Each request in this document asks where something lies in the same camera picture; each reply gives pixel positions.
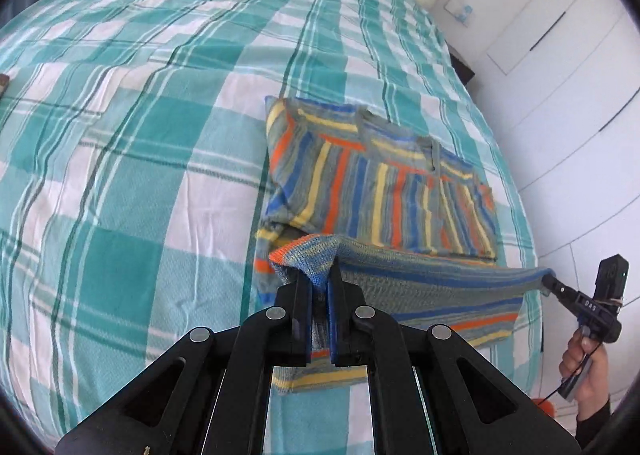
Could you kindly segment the person's right forearm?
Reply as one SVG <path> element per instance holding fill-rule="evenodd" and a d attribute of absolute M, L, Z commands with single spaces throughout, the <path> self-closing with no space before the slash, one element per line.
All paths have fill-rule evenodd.
<path fill-rule="evenodd" d="M 596 438 L 611 415 L 611 401 L 608 400 L 605 405 L 588 418 L 576 419 L 575 439 L 582 449 L 587 447 Z"/>

